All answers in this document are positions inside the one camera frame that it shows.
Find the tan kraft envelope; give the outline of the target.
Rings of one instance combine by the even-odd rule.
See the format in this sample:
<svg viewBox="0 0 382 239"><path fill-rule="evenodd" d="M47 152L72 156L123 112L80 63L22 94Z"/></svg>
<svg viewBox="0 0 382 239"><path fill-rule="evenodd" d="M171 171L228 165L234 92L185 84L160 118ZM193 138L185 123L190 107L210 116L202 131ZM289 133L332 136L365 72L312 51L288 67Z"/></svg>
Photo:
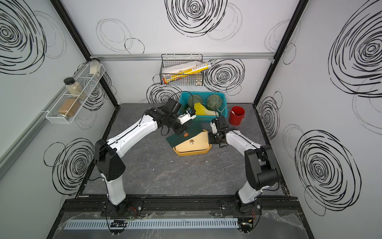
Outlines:
<svg viewBox="0 0 382 239"><path fill-rule="evenodd" d="M210 147L208 132L203 131L197 136L175 146L175 150L179 153L206 150Z"/></svg>

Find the dark green envelope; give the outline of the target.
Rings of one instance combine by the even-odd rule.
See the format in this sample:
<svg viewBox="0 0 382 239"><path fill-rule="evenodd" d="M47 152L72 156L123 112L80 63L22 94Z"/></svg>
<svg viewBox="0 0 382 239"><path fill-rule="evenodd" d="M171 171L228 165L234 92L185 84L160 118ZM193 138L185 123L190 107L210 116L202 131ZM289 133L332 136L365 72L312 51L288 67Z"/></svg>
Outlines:
<svg viewBox="0 0 382 239"><path fill-rule="evenodd" d="M179 135L173 134L166 138L171 147L175 147L203 132L201 123L194 123Z"/></svg>

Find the yellow plastic storage box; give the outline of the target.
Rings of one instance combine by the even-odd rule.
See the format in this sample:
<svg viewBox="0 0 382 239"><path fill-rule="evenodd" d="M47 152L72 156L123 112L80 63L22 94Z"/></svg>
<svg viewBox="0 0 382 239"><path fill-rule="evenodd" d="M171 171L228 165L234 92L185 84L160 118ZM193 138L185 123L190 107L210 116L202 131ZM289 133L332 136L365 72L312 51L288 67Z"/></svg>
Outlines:
<svg viewBox="0 0 382 239"><path fill-rule="evenodd" d="M190 156L206 154L211 148L212 145L209 143L209 133L204 129L198 135L176 145L173 150L178 156Z"/></svg>

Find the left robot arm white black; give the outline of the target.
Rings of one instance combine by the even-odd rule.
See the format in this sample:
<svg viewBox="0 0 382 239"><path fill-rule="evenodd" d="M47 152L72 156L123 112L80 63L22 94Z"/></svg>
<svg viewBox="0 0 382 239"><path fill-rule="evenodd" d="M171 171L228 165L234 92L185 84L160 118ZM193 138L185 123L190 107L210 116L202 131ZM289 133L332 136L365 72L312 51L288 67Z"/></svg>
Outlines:
<svg viewBox="0 0 382 239"><path fill-rule="evenodd" d="M122 176L126 169L121 158L139 141L157 129L166 126L176 135L187 129L187 122L196 118L194 109L179 114L180 102L169 99L166 104L146 110L128 129L108 140L95 144L95 165L104 180L108 200L118 206L126 198Z"/></svg>

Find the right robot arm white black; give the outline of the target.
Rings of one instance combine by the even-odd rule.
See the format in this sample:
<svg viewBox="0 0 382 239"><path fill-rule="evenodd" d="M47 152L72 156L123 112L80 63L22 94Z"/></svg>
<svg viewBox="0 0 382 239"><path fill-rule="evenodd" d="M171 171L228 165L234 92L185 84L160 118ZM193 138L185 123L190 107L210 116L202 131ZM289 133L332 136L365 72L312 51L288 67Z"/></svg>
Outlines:
<svg viewBox="0 0 382 239"><path fill-rule="evenodd" d="M264 191L280 182L276 166L273 166L275 155L269 146L262 146L251 141L239 130L230 127L224 117L214 118L210 123L209 143L220 148L234 147L244 156L246 183L236 194L237 207L248 206L256 201Z"/></svg>

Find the yellow white box in basket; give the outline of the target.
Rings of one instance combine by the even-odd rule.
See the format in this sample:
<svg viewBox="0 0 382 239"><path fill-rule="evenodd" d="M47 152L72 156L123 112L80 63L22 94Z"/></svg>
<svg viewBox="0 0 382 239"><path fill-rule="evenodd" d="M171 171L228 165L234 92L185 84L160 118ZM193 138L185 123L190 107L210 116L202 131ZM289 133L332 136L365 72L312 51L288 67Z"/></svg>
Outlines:
<svg viewBox="0 0 382 239"><path fill-rule="evenodd" d="M192 76L198 75L205 70L209 70L210 68L210 63L190 61L162 68L161 78L165 84L169 84L183 78L191 79Z"/></svg>

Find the teal plastic basket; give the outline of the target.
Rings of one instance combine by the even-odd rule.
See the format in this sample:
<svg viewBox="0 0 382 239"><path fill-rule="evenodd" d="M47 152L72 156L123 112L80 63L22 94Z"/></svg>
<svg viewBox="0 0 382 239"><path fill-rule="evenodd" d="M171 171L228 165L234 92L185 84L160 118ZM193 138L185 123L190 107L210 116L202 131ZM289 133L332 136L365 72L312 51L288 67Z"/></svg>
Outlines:
<svg viewBox="0 0 382 239"><path fill-rule="evenodd" d="M216 92L191 92L193 96L199 95L201 99L203 100L203 105L207 108L207 99L211 95L218 95L222 99L222 105L218 107L217 116L228 116L228 108L227 108L227 100L223 93L216 93ZM180 110L180 113L183 113L186 108L188 107L188 100L192 98L191 95L187 92L182 92L180 94L179 103L182 104L182 109ZM216 117L216 114L212 116L197 116L193 121L199 121L199 122L211 122L213 118Z"/></svg>

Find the red cup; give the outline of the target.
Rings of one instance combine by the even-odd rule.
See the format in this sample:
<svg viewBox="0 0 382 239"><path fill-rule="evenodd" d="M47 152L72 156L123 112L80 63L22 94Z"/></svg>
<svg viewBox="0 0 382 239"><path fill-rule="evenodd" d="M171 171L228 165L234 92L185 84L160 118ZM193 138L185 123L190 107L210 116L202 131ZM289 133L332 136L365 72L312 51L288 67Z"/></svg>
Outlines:
<svg viewBox="0 0 382 239"><path fill-rule="evenodd" d="M239 126L245 117L245 110L240 106L234 106L229 115L229 123L233 126Z"/></svg>

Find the left green melon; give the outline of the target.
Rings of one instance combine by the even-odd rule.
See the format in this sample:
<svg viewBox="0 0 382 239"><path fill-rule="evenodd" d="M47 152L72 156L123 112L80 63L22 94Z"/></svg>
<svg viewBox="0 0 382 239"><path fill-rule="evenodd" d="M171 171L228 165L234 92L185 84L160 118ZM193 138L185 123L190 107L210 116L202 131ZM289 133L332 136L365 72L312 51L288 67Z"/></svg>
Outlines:
<svg viewBox="0 0 382 239"><path fill-rule="evenodd" d="M188 99L188 106L189 107L193 108L196 103L203 104L203 99L200 95L192 95L191 97L189 97L189 99Z"/></svg>

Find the green melon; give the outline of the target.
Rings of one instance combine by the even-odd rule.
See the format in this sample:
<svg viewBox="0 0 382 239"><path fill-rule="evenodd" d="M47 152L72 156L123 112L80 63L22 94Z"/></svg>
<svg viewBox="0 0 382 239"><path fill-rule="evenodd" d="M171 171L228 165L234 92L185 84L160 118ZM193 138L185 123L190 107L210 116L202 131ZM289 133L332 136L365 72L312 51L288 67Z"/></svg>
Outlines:
<svg viewBox="0 0 382 239"><path fill-rule="evenodd" d="M188 106L189 107L193 108L196 103L203 104L203 99L200 95L192 95L191 97L189 97L189 99L188 99Z"/></svg>
<svg viewBox="0 0 382 239"><path fill-rule="evenodd" d="M217 94L210 95L207 98L206 106L210 110L213 110L213 111L214 110L219 110L222 105L223 105L223 100Z"/></svg>

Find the yellow cabbage toy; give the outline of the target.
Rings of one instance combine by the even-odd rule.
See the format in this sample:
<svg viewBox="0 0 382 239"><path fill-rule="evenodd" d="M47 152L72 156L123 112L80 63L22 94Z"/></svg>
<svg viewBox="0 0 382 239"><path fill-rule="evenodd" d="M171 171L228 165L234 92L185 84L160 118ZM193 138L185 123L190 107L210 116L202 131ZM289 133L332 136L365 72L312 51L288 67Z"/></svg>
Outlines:
<svg viewBox="0 0 382 239"><path fill-rule="evenodd" d="M195 103L194 109L197 116L218 116L218 111L208 110L203 104Z"/></svg>

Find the right green melon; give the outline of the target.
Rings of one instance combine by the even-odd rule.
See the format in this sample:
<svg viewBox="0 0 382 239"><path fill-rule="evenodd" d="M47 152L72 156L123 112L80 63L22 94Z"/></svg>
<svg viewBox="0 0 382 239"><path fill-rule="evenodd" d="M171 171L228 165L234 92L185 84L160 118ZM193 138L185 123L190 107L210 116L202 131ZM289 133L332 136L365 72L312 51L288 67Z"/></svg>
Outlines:
<svg viewBox="0 0 382 239"><path fill-rule="evenodd" d="M214 110L219 110L222 105L223 105L223 100L217 94L210 95L207 98L206 106L210 110L213 110L213 111Z"/></svg>

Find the clear jar far shelf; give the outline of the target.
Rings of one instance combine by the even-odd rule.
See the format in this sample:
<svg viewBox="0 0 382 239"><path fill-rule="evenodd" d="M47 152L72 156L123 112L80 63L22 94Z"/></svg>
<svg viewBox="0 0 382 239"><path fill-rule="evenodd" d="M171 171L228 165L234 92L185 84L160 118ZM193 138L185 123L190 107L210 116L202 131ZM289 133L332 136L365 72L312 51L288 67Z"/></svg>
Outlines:
<svg viewBox="0 0 382 239"><path fill-rule="evenodd" d="M98 58L92 58L90 60L90 75L99 77L101 70L101 63Z"/></svg>

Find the jar with black lid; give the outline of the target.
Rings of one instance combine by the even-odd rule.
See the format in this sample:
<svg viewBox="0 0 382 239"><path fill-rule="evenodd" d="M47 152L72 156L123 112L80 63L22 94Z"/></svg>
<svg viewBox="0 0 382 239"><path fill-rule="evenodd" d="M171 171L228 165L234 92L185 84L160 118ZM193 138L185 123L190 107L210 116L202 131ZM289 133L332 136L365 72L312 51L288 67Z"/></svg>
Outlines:
<svg viewBox="0 0 382 239"><path fill-rule="evenodd" d="M71 95L80 96L83 92L83 87L73 77L64 79L64 84Z"/></svg>

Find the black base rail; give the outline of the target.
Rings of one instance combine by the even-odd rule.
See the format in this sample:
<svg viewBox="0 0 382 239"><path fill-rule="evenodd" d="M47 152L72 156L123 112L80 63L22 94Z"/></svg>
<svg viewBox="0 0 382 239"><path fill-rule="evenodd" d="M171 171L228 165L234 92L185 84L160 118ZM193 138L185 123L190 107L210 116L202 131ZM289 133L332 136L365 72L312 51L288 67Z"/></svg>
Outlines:
<svg viewBox="0 0 382 239"><path fill-rule="evenodd" d="M87 196L66 200L59 215L67 212L95 213L107 217L143 217L153 212L201 212L223 216L252 216L265 210L298 210L295 197L260 196L255 202L242 204L234 195L226 196L127 196L118 206L104 196Z"/></svg>

